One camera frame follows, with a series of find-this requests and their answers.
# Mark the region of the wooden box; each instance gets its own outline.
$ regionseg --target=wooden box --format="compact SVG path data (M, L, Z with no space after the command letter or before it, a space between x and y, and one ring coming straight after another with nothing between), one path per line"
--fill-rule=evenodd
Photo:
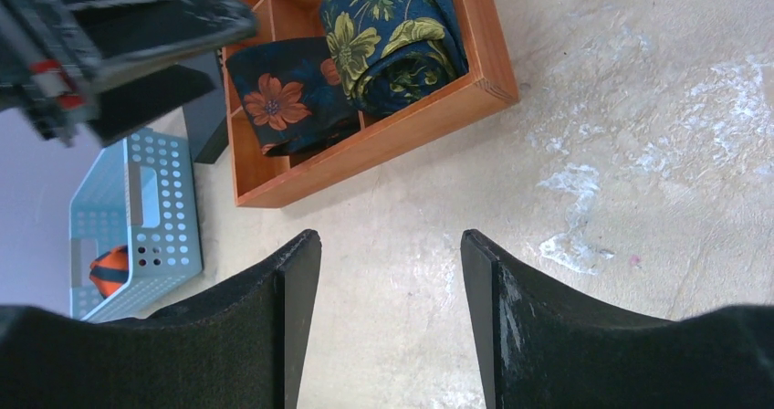
M257 37L224 49L323 36L321 0L242 0L260 22ZM225 75L228 137L238 206L282 207L384 163L518 101L518 88L494 0L454 0L470 72L392 116L361 115L361 131L316 155L267 158Z

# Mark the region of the orange and black object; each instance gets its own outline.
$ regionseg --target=orange and black object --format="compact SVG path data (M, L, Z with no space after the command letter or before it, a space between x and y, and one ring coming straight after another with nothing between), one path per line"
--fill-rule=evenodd
M129 252L126 246L114 247L89 265L89 279L100 295L107 298L129 280Z

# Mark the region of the floral fabric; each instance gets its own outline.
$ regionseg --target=floral fabric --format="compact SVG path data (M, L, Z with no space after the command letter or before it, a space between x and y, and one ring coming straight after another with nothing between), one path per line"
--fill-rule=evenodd
M323 0L320 17L347 98L375 117L467 73L452 0Z
M324 37L246 48L225 65L266 156L325 149L360 130Z

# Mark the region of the dark fabric with orange flower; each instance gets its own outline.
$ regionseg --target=dark fabric with orange flower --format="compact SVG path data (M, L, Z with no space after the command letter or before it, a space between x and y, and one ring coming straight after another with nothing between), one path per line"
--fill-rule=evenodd
M246 48L225 65L266 156L326 149L360 130L324 37Z

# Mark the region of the wall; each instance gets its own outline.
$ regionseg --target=wall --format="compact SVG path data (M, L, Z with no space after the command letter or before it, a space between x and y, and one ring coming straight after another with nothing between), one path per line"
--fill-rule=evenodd
M0 304L68 314L69 201L99 144L88 133L72 148L43 142L16 110L0 121Z

